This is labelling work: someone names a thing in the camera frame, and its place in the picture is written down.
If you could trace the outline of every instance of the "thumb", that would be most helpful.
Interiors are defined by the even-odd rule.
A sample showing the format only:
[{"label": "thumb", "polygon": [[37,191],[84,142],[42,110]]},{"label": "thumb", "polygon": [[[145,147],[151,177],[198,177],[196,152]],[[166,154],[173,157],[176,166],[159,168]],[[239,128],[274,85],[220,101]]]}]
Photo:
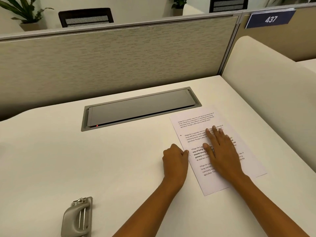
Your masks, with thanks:
[{"label": "thumb", "polygon": [[182,155],[185,159],[188,159],[189,158],[189,151],[188,150],[185,150],[183,152],[183,155]]},{"label": "thumb", "polygon": [[212,162],[215,159],[215,156],[214,156],[214,153],[212,151],[212,148],[206,143],[203,144],[203,148],[206,151],[206,153],[209,155],[210,160]]}]

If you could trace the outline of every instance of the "black chair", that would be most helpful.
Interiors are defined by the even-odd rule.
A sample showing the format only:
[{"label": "black chair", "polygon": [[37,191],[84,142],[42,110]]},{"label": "black chair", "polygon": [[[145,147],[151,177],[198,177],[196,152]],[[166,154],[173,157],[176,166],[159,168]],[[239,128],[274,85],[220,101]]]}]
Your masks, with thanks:
[{"label": "black chair", "polygon": [[62,27],[113,23],[110,8],[93,8],[58,13]]},{"label": "black chair", "polygon": [[248,0],[211,0],[211,12],[226,12],[247,9]]}]

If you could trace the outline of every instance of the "number 437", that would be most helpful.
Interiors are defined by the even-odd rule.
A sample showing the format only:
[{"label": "number 437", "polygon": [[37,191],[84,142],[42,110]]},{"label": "number 437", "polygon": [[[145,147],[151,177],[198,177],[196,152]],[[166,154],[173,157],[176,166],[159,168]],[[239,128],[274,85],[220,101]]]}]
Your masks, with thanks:
[{"label": "number 437", "polygon": [[268,17],[268,19],[265,20],[266,23],[271,23],[274,22],[277,19],[278,16],[274,16],[274,17]]}]

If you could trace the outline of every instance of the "paper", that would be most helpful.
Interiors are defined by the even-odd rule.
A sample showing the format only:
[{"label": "paper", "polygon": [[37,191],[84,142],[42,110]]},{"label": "paper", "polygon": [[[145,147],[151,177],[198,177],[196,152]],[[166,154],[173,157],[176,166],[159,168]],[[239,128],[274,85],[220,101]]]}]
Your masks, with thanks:
[{"label": "paper", "polygon": [[246,175],[254,178],[267,173],[240,136],[215,108],[193,108],[172,115],[170,119],[182,147],[184,150],[189,150],[189,162],[204,195],[230,187],[230,184],[212,167],[210,159],[202,147],[203,143],[212,146],[205,129],[208,128],[211,131],[214,125],[217,129],[221,128],[232,139],[239,154],[242,170]]}]

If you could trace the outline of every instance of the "blue sign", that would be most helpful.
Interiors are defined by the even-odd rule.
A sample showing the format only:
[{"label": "blue sign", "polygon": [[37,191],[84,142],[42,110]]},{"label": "blue sign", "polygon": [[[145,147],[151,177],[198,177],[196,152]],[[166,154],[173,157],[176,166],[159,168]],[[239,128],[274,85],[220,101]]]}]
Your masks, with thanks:
[{"label": "blue sign", "polygon": [[282,11],[272,12],[260,12],[252,13],[247,25],[247,28],[262,27],[262,26],[277,26],[288,24],[296,12],[295,9],[286,9]]}]

